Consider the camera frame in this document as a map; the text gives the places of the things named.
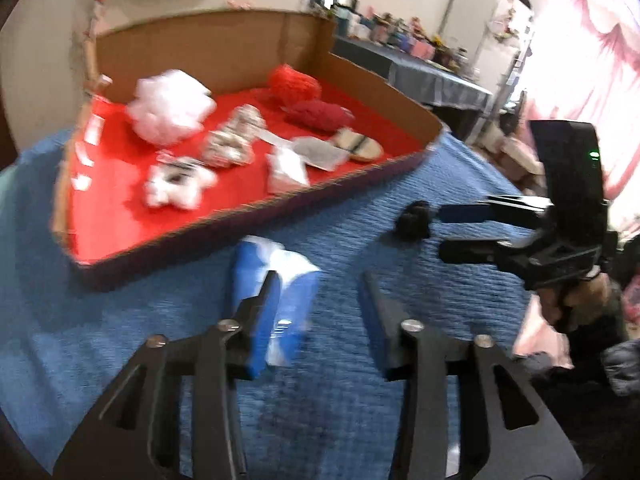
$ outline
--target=white cotton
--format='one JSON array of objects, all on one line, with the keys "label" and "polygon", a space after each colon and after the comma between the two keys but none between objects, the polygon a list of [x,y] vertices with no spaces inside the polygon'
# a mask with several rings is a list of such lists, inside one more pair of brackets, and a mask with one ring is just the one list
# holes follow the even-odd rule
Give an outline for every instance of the white cotton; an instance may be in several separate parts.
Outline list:
[{"label": "white cotton", "polygon": [[202,190],[215,186],[217,181],[213,171],[191,157],[177,158],[174,163],[155,164],[149,168],[145,183],[146,205],[157,208],[172,204],[180,209],[197,209],[202,201]]},{"label": "white cotton", "polygon": [[172,146],[197,134],[216,109],[210,91],[180,70],[140,79],[135,95],[127,106],[133,130],[155,146]]}]

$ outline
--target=blue tablecloth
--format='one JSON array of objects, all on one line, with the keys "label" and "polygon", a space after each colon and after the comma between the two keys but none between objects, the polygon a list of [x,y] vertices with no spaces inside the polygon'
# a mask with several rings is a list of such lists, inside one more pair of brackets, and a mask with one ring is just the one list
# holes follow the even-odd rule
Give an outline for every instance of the blue tablecloth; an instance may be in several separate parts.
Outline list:
[{"label": "blue tablecloth", "polygon": [[[216,322],[233,248],[161,270],[112,292],[85,287],[48,223],[62,133],[24,153],[0,205],[0,406],[49,470],[64,443],[150,333],[181,338]],[[356,301],[356,278],[372,269],[408,311],[451,335],[478,331],[510,346],[528,295],[491,267],[447,266],[437,239],[398,245],[385,233],[417,199],[467,202],[514,193],[497,171],[449,134],[418,170],[264,235],[324,270],[312,329],[295,366],[239,387],[254,479],[386,479],[402,384],[375,370]],[[514,235],[500,224],[439,225],[436,237]],[[450,396],[455,408],[455,395]],[[190,416],[185,408],[184,433]],[[456,417],[451,417],[456,435]],[[188,472],[189,452],[183,450]]]}]

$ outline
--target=red sponge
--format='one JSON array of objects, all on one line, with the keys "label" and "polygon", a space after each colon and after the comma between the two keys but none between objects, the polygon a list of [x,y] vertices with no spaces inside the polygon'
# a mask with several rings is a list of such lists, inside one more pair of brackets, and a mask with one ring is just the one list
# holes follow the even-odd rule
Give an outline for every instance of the red sponge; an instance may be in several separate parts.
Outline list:
[{"label": "red sponge", "polygon": [[353,114],[340,105],[314,99],[293,105],[287,118],[309,128],[333,133],[349,126],[353,121]]},{"label": "red sponge", "polygon": [[271,73],[269,86],[273,95],[287,107],[300,101],[319,99],[322,93],[318,81],[289,65],[280,65]]}]

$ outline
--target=person's hand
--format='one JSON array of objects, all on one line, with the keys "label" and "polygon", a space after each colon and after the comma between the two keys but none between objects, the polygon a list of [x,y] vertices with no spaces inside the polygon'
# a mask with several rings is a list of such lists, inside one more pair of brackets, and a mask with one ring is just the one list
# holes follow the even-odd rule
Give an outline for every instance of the person's hand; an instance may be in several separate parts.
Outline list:
[{"label": "person's hand", "polygon": [[[607,313],[610,296],[609,277],[602,273],[591,281],[578,283],[564,298],[564,306],[572,309],[569,329],[575,330],[581,325],[594,322]],[[541,288],[537,290],[540,297],[542,317],[551,326],[555,326],[562,317],[562,309],[558,303],[559,288]]]}]

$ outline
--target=red paper lining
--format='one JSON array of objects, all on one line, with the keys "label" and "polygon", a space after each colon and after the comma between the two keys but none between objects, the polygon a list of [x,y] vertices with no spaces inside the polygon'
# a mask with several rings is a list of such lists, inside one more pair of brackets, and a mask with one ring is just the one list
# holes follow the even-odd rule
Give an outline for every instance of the red paper lining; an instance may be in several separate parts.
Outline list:
[{"label": "red paper lining", "polygon": [[[422,149],[420,143],[389,120],[350,98],[337,88],[322,85],[324,101],[340,104],[355,115],[356,131],[376,139],[385,150],[382,160],[408,155]],[[252,104],[262,113],[268,129],[290,139],[313,135],[321,139],[328,136],[287,123],[283,110],[267,104],[260,89],[217,96],[218,107],[205,120],[204,129],[196,136],[171,148],[175,155],[198,157],[204,137],[226,121],[240,105]],[[172,206],[151,209],[145,205],[143,184],[148,168],[156,162],[157,148],[141,140],[134,132],[125,107],[103,100],[94,100],[94,114],[103,117],[104,129],[98,146],[85,144],[94,166],[82,166],[72,156],[71,177],[79,173],[91,177],[86,191],[71,189],[69,227],[72,236],[71,251],[83,264],[94,264],[118,253],[147,244],[169,232],[183,229],[216,211],[233,210],[245,204],[273,197],[267,193],[268,163],[266,155],[272,146],[261,140],[253,144],[255,162],[248,166],[216,170],[218,184],[204,191],[200,208],[183,211]],[[367,164],[349,161],[333,173],[307,167],[311,184],[343,176],[366,168]]]}]

